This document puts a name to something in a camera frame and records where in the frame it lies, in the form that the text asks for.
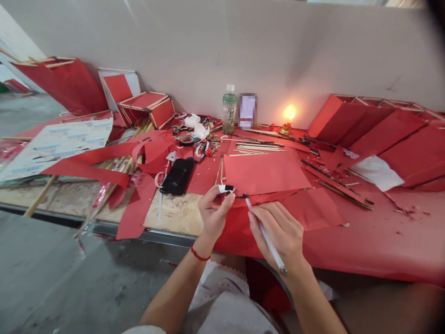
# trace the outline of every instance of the concrete floor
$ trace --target concrete floor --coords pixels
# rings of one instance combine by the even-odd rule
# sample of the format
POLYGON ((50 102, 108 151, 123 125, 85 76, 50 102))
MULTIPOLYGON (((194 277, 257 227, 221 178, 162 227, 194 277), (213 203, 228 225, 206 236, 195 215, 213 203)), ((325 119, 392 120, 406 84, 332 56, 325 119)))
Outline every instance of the concrete floor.
POLYGON ((56 118, 66 109, 47 94, 0 94, 0 136, 13 136, 56 118))
MULTIPOLYGON (((50 96, 0 94, 0 136, 59 116, 50 96)), ((0 211, 0 333, 121 333, 134 326, 187 249, 106 242, 0 211)))

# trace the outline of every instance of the white pen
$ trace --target white pen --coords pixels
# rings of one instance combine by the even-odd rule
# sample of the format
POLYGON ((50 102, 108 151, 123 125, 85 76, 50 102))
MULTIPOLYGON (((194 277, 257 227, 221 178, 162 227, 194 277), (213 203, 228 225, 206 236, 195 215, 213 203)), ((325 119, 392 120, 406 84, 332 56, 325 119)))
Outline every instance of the white pen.
MULTIPOLYGON (((252 208, 252 204, 250 203, 249 197, 246 194, 243 194, 244 199, 246 200, 247 206, 249 208, 249 210, 252 208)), ((277 249, 275 248, 275 246, 273 245, 272 241, 270 241, 269 235, 267 234, 266 230, 264 229, 263 223, 260 222, 260 230, 261 233, 263 234, 264 239, 266 240, 266 244, 270 250, 270 252, 272 253, 273 259, 275 260, 275 262, 277 263, 278 268, 280 269, 280 272, 286 276, 287 275, 287 269, 284 266, 284 262, 281 259, 280 255, 277 252, 277 249)))

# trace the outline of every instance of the candle holder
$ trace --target candle holder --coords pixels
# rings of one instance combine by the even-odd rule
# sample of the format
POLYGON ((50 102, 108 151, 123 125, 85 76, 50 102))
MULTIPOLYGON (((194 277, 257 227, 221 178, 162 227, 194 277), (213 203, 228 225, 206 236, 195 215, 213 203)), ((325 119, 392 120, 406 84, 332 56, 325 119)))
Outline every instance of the candle holder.
POLYGON ((289 123, 284 123, 283 127, 280 130, 282 135, 289 135, 289 130, 292 129, 289 123))

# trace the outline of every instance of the white wall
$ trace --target white wall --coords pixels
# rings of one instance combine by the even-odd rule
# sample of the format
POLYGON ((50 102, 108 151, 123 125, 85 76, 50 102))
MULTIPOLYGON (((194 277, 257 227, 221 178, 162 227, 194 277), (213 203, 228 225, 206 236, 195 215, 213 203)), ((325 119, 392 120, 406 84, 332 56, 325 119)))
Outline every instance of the white wall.
POLYGON ((260 122, 307 128, 329 93, 445 106, 424 11, 277 0, 0 0, 47 55, 133 69, 177 109, 220 115, 227 83, 260 122))
MULTIPOLYGON (((36 59, 45 58, 43 52, 34 44, 26 32, 17 24, 9 13, 0 4, 0 47, 18 58, 28 60, 28 56, 36 59)), ((34 91, 45 93, 32 80, 17 70, 9 62, 11 58, 0 52, 0 62, 4 66, 1 69, 1 81, 16 79, 34 91)))

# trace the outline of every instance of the red string bracelet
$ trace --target red string bracelet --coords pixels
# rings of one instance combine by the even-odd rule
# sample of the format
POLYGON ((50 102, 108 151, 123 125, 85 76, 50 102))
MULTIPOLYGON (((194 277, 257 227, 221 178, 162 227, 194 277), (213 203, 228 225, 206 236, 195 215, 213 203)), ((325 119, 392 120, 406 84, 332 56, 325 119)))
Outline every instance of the red string bracelet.
POLYGON ((203 257, 200 257, 196 252, 195 252, 195 250, 193 249, 193 245, 194 245, 195 243, 192 243, 191 244, 191 247, 190 247, 190 250, 191 250, 191 253, 199 260, 199 261, 209 261, 210 260, 210 257, 208 257, 208 258, 203 258, 203 257))

